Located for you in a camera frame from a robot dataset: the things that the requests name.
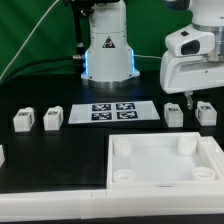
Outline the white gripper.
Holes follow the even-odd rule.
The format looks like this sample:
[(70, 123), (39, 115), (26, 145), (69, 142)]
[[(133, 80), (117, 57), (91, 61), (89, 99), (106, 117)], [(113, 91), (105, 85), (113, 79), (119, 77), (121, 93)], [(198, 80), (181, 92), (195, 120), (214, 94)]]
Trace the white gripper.
[(167, 51), (160, 68), (160, 84), (168, 93), (185, 92), (187, 107), (193, 109), (195, 90), (224, 86), (224, 62), (211, 61), (215, 34), (194, 28), (183, 28), (165, 39)]

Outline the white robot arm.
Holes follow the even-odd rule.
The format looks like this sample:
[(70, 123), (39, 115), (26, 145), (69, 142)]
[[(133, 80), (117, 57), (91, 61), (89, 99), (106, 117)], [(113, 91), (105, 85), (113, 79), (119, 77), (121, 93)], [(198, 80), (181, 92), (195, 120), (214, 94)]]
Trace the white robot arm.
[[(174, 10), (193, 13), (190, 25), (165, 38), (167, 51), (160, 85), (168, 93), (224, 86), (224, 0), (165, 0)], [(89, 19), (91, 44), (84, 54), (84, 83), (116, 88), (139, 77), (133, 49), (127, 43), (123, 0), (95, 0)]]

